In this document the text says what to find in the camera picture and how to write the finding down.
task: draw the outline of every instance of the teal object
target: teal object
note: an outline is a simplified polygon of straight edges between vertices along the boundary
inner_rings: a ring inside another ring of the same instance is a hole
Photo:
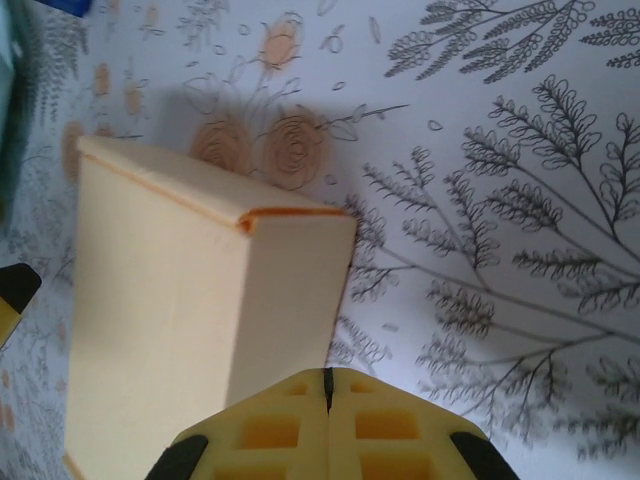
[[[11,100],[11,87],[15,72],[13,70],[13,26],[7,3],[0,4],[0,145],[4,143],[4,126]]]
[[[0,232],[11,220],[37,95],[37,26],[24,0],[0,2]]]

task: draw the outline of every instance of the orange flower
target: orange flower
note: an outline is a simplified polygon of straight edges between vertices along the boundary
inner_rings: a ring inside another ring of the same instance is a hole
[[[158,11],[158,7],[154,4],[151,4],[147,9],[147,23],[148,27],[155,27],[158,23],[158,17],[160,13]]]
[[[142,92],[133,82],[124,90],[124,101],[129,115],[138,115],[142,110]]]
[[[262,62],[269,70],[282,70],[295,57],[302,41],[302,17],[285,13],[271,27],[262,49]]]
[[[189,155],[239,175],[253,170],[251,141],[238,123],[220,121],[204,125],[191,145]]]
[[[80,175],[80,152],[77,143],[82,135],[84,135],[84,128],[80,122],[69,122],[62,131],[62,168],[67,179],[72,183],[77,182]]]
[[[107,95],[111,86],[111,77],[109,74],[109,66],[101,63],[96,67],[93,78],[93,93],[95,95]]]
[[[4,424],[11,433],[16,429],[16,418],[13,415],[11,405],[4,406]]]
[[[265,173],[285,190],[314,179],[324,161],[324,137],[312,119],[299,115],[276,122],[267,134]]]
[[[111,125],[109,125],[108,123],[101,123],[100,125],[98,125],[98,128],[96,128],[94,135],[98,137],[115,137],[116,134],[111,128]]]

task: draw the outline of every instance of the beige box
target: beige box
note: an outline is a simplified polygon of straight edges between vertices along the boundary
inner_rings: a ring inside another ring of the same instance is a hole
[[[79,149],[66,460],[141,480],[184,428],[323,366],[356,222],[168,150]]]

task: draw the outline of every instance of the floral print backdrop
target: floral print backdrop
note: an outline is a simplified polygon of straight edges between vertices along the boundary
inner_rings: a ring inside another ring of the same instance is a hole
[[[36,125],[2,255],[44,284],[0,353],[0,478],[66,478],[83,134],[342,205],[359,230],[330,364],[477,422],[524,479],[635,478],[637,2],[34,12]]]

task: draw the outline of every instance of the fern drawing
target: fern drawing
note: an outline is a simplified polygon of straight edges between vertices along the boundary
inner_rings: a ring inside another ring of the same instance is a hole
[[[51,9],[44,25],[34,29],[33,34],[39,35],[34,64],[39,67],[40,123],[44,124],[47,110],[49,119],[55,122],[62,87],[70,76],[78,78],[80,51],[89,53],[87,31],[79,18]]]
[[[212,31],[220,30],[222,13],[229,13],[229,0],[185,0],[187,13],[177,29],[185,37],[184,46],[200,51],[211,45]]]
[[[608,13],[591,20],[591,26],[601,29],[582,37],[580,41],[587,45],[601,46],[631,46],[640,44],[640,9],[629,8],[617,13]],[[640,48],[631,50],[625,55],[614,57],[607,62],[608,67],[631,68],[640,67]]]
[[[608,359],[587,367],[594,388],[611,400],[606,409],[563,418],[560,407],[572,395],[571,369],[581,368],[572,352],[612,340],[640,348],[640,337],[603,321],[606,312],[640,303],[640,252],[626,228],[640,214],[640,124],[619,114],[613,119],[616,133],[605,142],[596,115],[566,80],[551,75],[532,92],[535,107],[495,100],[489,113],[495,130],[464,131],[464,168],[437,178],[424,147],[389,171],[364,166],[372,188],[403,215],[398,228],[405,238],[437,257],[462,260],[467,274],[413,260],[390,244],[389,224],[380,212],[349,196],[345,208],[358,219],[349,291],[355,301],[376,301],[402,283],[406,271],[423,275],[430,283],[425,299],[435,307],[442,333],[416,361],[428,373],[422,393],[473,417],[498,441],[516,438],[533,445],[554,431],[568,431],[587,440],[578,440],[580,458],[610,458],[640,445],[638,357],[625,360],[626,367]],[[559,171],[580,185],[585,198],[577,202],[555,186]],[[484,183],[496,188],[478,193],[472,186],[477,177],[491,177]],[[438,184],[453,208],[436,201]],[[588,235],[577,235],[572,221],[582,222]],[[497,240],[508,225],[551,240],[553,248],[521,250],[509,263]],[[599,237],[602,248],[588,246],[587,236]],[[491,272],[498,265],[511,268],[508,275],[515,279],[525,273],[551,284],[573,313],[529,298],[526,290],[494,285]],[[544,334],[544,328],[518,323],[514,316],[560,322],[567,330]],[[518,347],[502,357],[474,358],[469,342],[488,338],[513,339],[507,343]]]
[[[543,0],[512,7],[499,0],[438,0],[426,6],[425,29],[399,38],[388,52],[394,62],[386,77],[421,67],[423,80],[462,56],[462,73],[494,69],[485,83],[497,82],[520,69],[544,65],[587,20],[594,2]]]
[[[599,365],[587,367],[587,375],[618,404],[608,403],[604,410],[593,414],[558,419],[554,429],[588,438],[578,447],[581,459],[613,458],[640,445],[640,358],[632,356],[620,364],[603,357]]]

